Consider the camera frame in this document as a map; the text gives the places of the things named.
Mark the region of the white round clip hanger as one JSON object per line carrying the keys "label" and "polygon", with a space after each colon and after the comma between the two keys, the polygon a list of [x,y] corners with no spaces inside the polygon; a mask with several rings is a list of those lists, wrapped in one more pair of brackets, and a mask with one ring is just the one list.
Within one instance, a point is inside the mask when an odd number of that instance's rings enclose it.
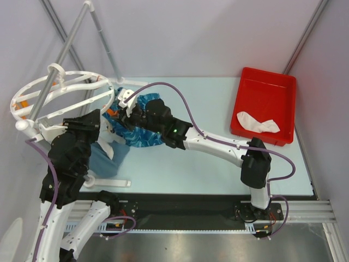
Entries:
{"label": "white round clip hanger", "polygon": [[[81,102],[73,103],[72,105],[69,105],[65,108],[47,114],[45,115],[46,118],[55,118],[67,112],[79,109],[85,105],[94,103],[99,99],[107,98],[107,102],[100,109],[100,113],[103,114],[111,106],[112,102],[114,102],[114,87],[112,82],[107,77],[89,71],[65,71],[56,63],[49,65],[48,68],[58,69],[58,75],[55,77],[53,84],[49,88],[49,93],[45,98],[43,105],[47,105],[48,103],[63,95],[77,91],[103,90],[103,93],[94,95],[90,98],[86,98]],[[20,109],[19,102],[24,100],[30,101],[39,98],[39,96],[41,95],[41,90],[34,91],[33,89],[38,87],[40,84],[45,83],[47,78],[48,76],[46,75],[33,80],[15,93],[10,102],[10,112],[14,119],[19,121],[24,120],[25,118],[29,118],[29,114],[34,108],[34,104],[30,104],[27,108]]]}

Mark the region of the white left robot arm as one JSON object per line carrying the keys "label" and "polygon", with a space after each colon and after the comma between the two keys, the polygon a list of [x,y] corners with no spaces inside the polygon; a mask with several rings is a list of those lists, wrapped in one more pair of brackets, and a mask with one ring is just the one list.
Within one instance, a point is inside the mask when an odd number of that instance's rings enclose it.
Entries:
{"label": "white left robot arm", "polygon": [[91,145],[99,137],[100,116],[100,110],[96,109],[80,117],[65,118],[65,132],[53,139],[48,153],[33,140],[27,141],[48,164],[39,196],[37,240],[28,261],[76,261],[97,227],[107,218],[119,215],[118,196],[102,190],[80,224],[69,235],[63,235],[89,171]]}

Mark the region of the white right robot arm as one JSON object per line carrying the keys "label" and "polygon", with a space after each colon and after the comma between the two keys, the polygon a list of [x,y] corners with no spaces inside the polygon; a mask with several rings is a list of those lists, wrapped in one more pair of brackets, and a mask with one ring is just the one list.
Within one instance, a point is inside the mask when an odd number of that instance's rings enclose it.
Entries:
{"label": "white right robot arm", "polygon": [[250,189],[252,214],[264,219],[271,213],[267,178],[272,158],[260,139],[234,142],[206,133],[192,123],[175,118],[162,99],[151,100],[144,108],[126,100],[117,104],[115,119],[126,129],[150,131],[170,148],[203,152],[239,167],[240,180]]}

